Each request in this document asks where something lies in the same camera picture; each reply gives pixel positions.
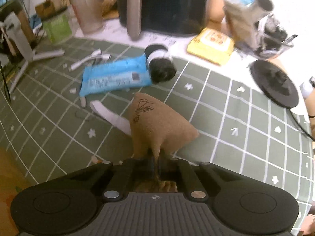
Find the glass bowl with clutter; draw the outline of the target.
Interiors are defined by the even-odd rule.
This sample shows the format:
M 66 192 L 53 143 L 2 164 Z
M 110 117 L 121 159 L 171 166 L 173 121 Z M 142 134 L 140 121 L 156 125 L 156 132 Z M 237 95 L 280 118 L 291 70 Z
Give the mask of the glass bowl with clutter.
M 294 47 L 297 35 L 288 35 L 273 9 L 271 0 L 224 0 L 227 27 L 238 49 L 269 60 Z

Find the black air fryer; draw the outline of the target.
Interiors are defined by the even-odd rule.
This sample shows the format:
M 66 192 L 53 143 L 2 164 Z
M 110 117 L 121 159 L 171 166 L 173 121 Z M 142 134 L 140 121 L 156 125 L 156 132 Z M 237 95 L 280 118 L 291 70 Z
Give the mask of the black air fryer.
M 210 0 L 118 0 L 120 23 L 132 40 L 141 32 L 198 34 L 207 25 Z

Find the cardboard box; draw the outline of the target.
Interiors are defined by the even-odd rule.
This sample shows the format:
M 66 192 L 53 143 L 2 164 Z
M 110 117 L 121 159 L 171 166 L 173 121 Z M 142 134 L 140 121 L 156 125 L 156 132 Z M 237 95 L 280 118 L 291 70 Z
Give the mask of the cardboard box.
M 24 177 L 18 168 L 13 156 L 1 147 L 1 219 L 0 234 L 3 236 L 18 235 L 19 231 L 11 216 L 11 203 L 15 196 L 22 190 L 30 187 L 29 181 Z

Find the yellow wipes pack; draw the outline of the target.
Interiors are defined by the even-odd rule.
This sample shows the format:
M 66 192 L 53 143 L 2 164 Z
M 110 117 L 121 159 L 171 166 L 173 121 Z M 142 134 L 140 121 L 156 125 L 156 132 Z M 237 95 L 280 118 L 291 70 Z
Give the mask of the yellow wipes pack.
M 224 65 L 233 50 L 233 39 L 217 30 L 205 28 L 190 41 L 186 51 L 216 65 Z

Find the brown drawstring pouch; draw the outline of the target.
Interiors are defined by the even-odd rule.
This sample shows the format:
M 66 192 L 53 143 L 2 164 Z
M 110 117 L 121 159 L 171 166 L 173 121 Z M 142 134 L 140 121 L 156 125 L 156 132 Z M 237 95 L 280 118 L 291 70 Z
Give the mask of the brown drawstring pouch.
M 146 93 L 137 93 L 129 107 L 129 123 L 135 159 L 152 159 L 153 173 L 134 184 L 135 192 L 175 193 L 176 182 L 158 175 L 161 152 L 170 156 L 199 137 L 197 129 L 182 115 Z

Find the white phone gimbal tripod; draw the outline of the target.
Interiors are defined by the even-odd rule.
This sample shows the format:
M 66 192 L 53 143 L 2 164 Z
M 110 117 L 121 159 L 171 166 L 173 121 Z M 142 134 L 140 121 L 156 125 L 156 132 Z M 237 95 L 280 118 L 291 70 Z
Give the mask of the white phone gimbal tripod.
M 25 70 L 29 66 L 29 63 L 33 61 L 38 61 L 38 60 L 60 57 L 65 54 L 65 51 L 63 49 L 36 54 L 32 50 L 25 34 L 23 33 L 23 30 L 21 29 L 20 20 L 18 19 L 17 15 L 14 12 L 11 12 L 5 18 L 4 22 L 1 22 L 1 27 L 4 27 L 5 33 L 7 34 L 8 38 L 11 39 L 15 43 L 20 54 L 25 59 L 25 63 L 23 64 L 19 72 L 17 73 L 8 91 L 10 94 L 16 88 L 16 85 L 18 84 L 20 78 L 23 76 Z

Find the black kettle base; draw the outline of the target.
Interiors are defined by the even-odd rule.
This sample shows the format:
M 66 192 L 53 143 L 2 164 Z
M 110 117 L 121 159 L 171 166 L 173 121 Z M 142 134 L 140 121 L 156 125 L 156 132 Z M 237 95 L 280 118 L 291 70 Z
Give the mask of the black kettle base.
M 286 109 L 298 105 L 297 88 L 277 65 L 265 60 L 256 60 L 250 64 L 249 70 L 260 90 L 275 104 Z

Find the green label jar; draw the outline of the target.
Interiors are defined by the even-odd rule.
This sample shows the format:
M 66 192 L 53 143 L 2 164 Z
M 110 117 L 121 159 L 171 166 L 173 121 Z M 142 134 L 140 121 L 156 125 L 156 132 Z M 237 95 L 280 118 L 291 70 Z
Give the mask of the green label jar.
M 42 25 L 52 44 L 62 43 L 73 36 L 67 10 L 42 21 Z

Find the blue wet wipes pack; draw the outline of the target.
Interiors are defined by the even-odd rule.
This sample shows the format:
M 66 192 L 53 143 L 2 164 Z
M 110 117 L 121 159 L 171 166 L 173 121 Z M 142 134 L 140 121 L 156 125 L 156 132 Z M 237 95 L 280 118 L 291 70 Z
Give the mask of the blue wet wipes pack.
M 80 97 L 90 94 L 140 88 L 152 85 L 146 55 L 86 67 L 82 75 Z

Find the grey lid shaker bottle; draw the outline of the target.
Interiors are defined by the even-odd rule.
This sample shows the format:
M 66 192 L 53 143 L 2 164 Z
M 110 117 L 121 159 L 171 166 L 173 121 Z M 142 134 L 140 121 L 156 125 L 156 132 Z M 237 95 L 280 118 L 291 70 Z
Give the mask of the grey lid shaker bottle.
M 70 0 L 70 4 L 84 35 L 103 29 L 101 0 Z

